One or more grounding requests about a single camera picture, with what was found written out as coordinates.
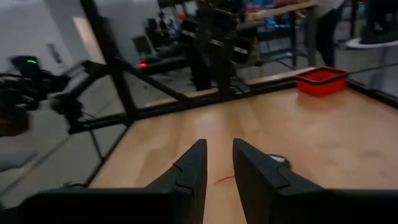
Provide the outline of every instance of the person's leg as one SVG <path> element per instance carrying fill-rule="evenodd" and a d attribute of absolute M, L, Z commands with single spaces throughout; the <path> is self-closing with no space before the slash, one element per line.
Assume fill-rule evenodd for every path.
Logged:
<path fill-rule="evenodd" d="M 189 45 L 185 49 L 185 56 L 192 72 L 192 81 L 197 91 L 211 89 L 210 71 L 198 49 Z"/>
<path fill-rule="evenodd" d="M 328 12 L 317 22 L 317 50 L 325 65 L 335 67 L 335 30 L 340 19 L 340 9 Z"/>

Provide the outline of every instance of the person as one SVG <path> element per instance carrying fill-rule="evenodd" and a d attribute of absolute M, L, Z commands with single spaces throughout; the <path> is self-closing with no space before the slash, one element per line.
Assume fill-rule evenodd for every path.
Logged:
<path fill-rule="evenodd" d="M 168 37 L 169 34 L 169 28 L 167 27 L 166 22 L 164 21 L 164 13 L 161 11 L 159 13 L 159 27 L 160 27 L 160 33 L 162 34 L 163 37 Z"/>
<path fill-rule="evenodd" d="M 177 28 L 175 26 L 174 20 L 172 20 L 172 19 L 169 20 L 169 28 L 172 31 L 172 34 L 177 33 Z"/>
<path fill-rule="evenodd" d="M 276 6 L 297 4 L 308 0 L 276 0 Z M 335 67 L 335 30 L 340 20 L 345 0 L 318 0 L 315 9 L 317 17 L 316 42 L 317 50 L 321 53 L 325 65 Z"/>
<path fill-rule="evenodd" d="M 152 46 L 157 50 L 162 46 L 162 35 L 158 30 L 158 25 L 155 19 L 148 19 L 148 27 L 146 27 L 146 34 L 152 43 Z"/>

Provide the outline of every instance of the red mark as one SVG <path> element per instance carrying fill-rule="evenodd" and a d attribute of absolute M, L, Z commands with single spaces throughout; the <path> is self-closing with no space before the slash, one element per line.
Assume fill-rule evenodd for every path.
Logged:
<path fill-rule="evenodd" d="M 216 186 L 217 184 L 221 183 L 222 181 L 228 180 L 228 179 L 230 179 L 230 178 L 235 178 L 235 176 L 224 177 L 224 178 L 218 180 L 218 181 L 214 184 L 214 186 Z"/>

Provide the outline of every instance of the machine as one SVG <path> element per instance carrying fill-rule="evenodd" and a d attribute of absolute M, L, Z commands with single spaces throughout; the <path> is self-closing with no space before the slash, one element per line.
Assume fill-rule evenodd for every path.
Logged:
<path fill-rule="evenodd" d="M 361 44 L 384 44 L 398 40 L 398 2 L 370 0 Z"/>
<path fill-rule="evenodd" d="M 50 94 L 63 91 L 82 70 L 92 73 L 96 65 L 84 61 L 60 75 L 53 75 L 41 69 L 38 58 L 34 56 L 12 57 L 10 63 L 20 75 L 0 74 L 0 136 L 15 136 L 27 131 L 28 111 L 37 110 L 40 102 Z"/>

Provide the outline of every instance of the red light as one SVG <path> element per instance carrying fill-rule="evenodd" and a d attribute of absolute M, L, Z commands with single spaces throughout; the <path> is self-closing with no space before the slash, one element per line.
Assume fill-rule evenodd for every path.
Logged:
<path fill-rule="evenodd" d="M 188 19 L 188 18 L 186 17 L 186 15 L 183 15 L 183 14 L 179 14 L 179 15 L 178 15 L 178 18 L 179 18 L 180 20 L 182 20 L 182 21 Z"/>

